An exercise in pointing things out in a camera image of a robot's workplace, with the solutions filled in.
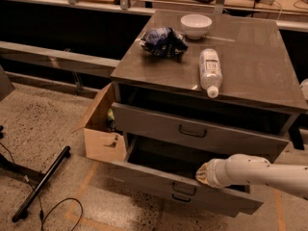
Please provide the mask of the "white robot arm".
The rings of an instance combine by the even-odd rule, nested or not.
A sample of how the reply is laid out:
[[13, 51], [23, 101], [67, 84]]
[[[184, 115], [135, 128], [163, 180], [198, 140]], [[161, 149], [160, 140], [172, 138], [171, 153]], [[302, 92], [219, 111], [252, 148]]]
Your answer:
[[204, 163], [195, 178], [221, 189], [231, 185], [265, 185], [308, 199], [308, 166], [272, 164], [263, 157], [235, 154]]

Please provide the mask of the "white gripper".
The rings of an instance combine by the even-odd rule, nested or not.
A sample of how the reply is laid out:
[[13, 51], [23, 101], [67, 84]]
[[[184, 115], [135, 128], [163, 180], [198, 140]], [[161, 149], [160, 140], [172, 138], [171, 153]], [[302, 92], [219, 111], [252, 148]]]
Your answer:
[[199, 174], [195, 175], [196, 180], [204, 185], [209, 184], [213, 188], [224, 188], [228, 186], [225, 161], [222, 159], [213, 159], [204, 163], [197, 172]]

